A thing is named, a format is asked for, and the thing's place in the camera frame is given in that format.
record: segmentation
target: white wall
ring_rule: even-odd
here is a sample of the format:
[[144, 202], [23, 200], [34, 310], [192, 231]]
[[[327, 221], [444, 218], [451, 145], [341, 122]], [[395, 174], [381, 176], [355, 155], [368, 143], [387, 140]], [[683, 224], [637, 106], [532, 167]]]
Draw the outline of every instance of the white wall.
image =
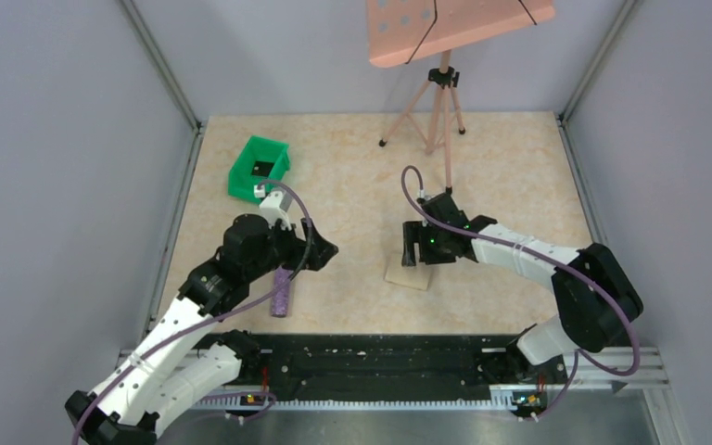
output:
[[[363, 0], [136, 3], [199, 116], [398, 111], [438, 65], [373, 67]], [[561, 110], [622, 3], [557, 0], [552, 21], [455, 50], [463, 107]]]
[[572, 122], [694, 443], [712, 443], [712, 1], [644, 2]]
[[116, 2], [0, 0], [0, 444], [135, 341], [190, 143]]

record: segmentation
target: beige marble floor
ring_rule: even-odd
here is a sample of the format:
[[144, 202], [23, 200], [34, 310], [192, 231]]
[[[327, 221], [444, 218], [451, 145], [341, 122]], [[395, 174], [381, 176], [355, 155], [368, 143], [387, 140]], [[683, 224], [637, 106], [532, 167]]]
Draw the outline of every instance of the beige marble floor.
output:
[[[233, 218], [257, 211], [226, 189], [235, 158], [258, 134], [290, 144], [292, 169], [284, 180], [301, 194], [320, 233], [340, 253], [322, 271], [299, 275], [289, 317], [270, 317], [267, 302], [218, 330], [516, 333], [553, 315], [554, 298], [540, 286], [471, 261], [436, 266], [427, 292], [383, 280], [388, 255], [402, 252], [402, 222], [417, 219], [400, 189], [401, 169], [418, 166], [427, 193], [443, 188], [442, 150], [426, 156], [409, 124], [385, 148], [377, 146], [393, 117], [211, 118], [160, 313], [188, 272], [220, 245]], [[454, 196], [468, 216], [484, 214], [558, 245], [591, 242], [552, 113], [466, 113], [464, 119], [467, 134], [452, 136], [452, 163]], [[292, 217], [298, 221], [297, 207]], [[250, 298], [263, 295], [271, 283], [271, 276], [256, 282]]]

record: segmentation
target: tripod stand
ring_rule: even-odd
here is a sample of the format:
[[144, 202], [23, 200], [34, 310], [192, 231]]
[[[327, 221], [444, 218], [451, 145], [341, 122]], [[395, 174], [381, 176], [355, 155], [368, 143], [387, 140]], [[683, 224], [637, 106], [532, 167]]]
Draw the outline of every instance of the tripod stand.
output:
[[[388, 131], [381, 137], [379, 146], [386, 146], [388, 139], [397, 131], [400, 124], [406, 118], [413, 124], [413, 127], [422, 136], [422, 140], [425, 142], [426, 149], [425, 153], [427, 155], [434, 152], [440, 146], [444, 149], [444, 158], [446, 163], [446, 193], [451, 194], [451, 121], [450, 119], [450, 106], [449, 98], [451, 97], [451, 102], [454, 104], [454, 116], [457, 119], [457, 127], [460, 130], [460, 134], [465, 134], [465, 125], [463, 124], [463, 112], [460, 110], [460, 98], [457, 96], [457, 83], [460, 81], [460, 72], [455, 70], [453, 67], [449, 66], [449, 60], [451, 58], [451, 50], [444, 51], [440, 54], [440, 66], [436, 69], [432, 69], [427, 74], [427, 80], [419, 88], [419, 91], [408, 104], [408, 107], [400, 114]], [[431, 83], [435, 83], [439, 88], [435, 90], [435, 100], [432, 106], [432, 116], [430, 117], [429, 128], [427, 130], [427, 135], [422, 131], [421, 125], [413, 117], [411, 112], [416, 102], [422, 97], [422, 95], [427, 90], [427, 87]], [[443, 136], [441, 140], [437, 138], [438, 133], [438, 118], [439, 114], [443, 114]]]

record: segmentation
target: green plastic box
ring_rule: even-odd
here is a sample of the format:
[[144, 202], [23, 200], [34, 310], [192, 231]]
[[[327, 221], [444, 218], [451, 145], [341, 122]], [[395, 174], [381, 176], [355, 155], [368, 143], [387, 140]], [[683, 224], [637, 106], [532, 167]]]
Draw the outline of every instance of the green plastic box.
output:
[[[266, 178], [279, 181], [290, 170], [287, 148], [284, 142], [251, 136], [228, 174], [228, 195], [260, 203], [254, 186]], [[272, 188], [266, 185], [267, 192]]]

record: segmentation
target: white robotic arm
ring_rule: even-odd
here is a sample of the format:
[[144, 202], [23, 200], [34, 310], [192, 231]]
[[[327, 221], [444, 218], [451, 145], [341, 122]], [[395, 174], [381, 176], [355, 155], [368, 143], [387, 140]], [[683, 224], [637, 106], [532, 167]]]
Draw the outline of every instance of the white robotic arm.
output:
[[555, 296], [558, 315], [531, 326], [508, 350], [516, 356], [518, 367], [538, 366], [572, 350], [598, 352], [625, 333], [616, 311], [591, 286], [562, 267], [576, 270], [608, 291], [629, 321], [642, 313], [642, 302], [629, 279], [610, 249], [601, 244], [581, 249], [561, 247], [521, 235], [492, 218], [468, 220], [446, 193], [417, 202], [426, 215], [464, 235], [427, 220], [405, 222], [404, 266], [416, 264], [418, 248], [419, 260], [425, 264], [467, 258], [499, 265], [546, 287]]
[[337, 254], [337, 247], [305, 220], [307, 239], [296, 237], [286, 213], [290, 203], [285, 193], [273, 191], [261, 202], [262, 216], [236, 217], [222, 246], [189, 274], [134, 353], [94, 389], [70, 396], [67, 413], [73, 424], [82, 425], [81, 437], [90, 445], [156, 443], [179, 415], [239, 377], [245, 364], [257, 361], [260, 346], [246, 334], [231, 331], [203, 357], [172, 375], [214, 322], [247, 298], [253, 281], [278, 267], [318, 271]]
[[[579, 256], [579, 252], [575, 248], [554, 246], [533, 236], [520, 235], [500, 223], [490, 224], [479, 233], [503, 239], [513, 243], [514, 247], [484, 239], [474, 239], [471, 244], [478, 262], [505, 267], [546, 287], [551, 293], [555, 293], [553, 275], [557, 271], [549, 262], [541, 261], [527, 253], [525, 249], [531, 248], [543, 252], [563, 264], [569, 264]], [[578, 348], [577, 344], [564, 331], [558, 315], [531, 327], [517, 340], [517, 347], [532, 365], [542, 364], [553, 357]]]

